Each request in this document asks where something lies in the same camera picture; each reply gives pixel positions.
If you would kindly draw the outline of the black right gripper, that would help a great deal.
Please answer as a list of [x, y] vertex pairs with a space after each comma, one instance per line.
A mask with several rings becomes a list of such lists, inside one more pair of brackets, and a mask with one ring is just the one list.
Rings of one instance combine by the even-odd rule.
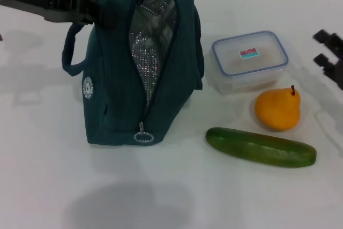
[[[329, 34], [322, 29], [313, 38], [333, 52], [336, 57], [342, 57], [342, 39], [336, 33]], [[341, 90], [343, 89], [342, 58], [338, 58], [338, 61], [333, 64], [324, 54], [319, 54], [314, 58], [314, 62], [323, 68], [323, 73], [328, 75]]]

